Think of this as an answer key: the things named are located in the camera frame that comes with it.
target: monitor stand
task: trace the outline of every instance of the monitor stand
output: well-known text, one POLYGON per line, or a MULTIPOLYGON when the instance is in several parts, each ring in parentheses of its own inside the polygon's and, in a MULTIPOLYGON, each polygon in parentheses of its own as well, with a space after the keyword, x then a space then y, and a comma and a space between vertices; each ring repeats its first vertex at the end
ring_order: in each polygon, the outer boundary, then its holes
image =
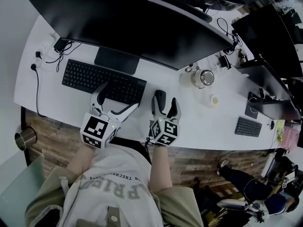
POLYGON ((133 75, 136 72, 139 57, 100 47, 95 58, 95 64, 112 70, 133 75))

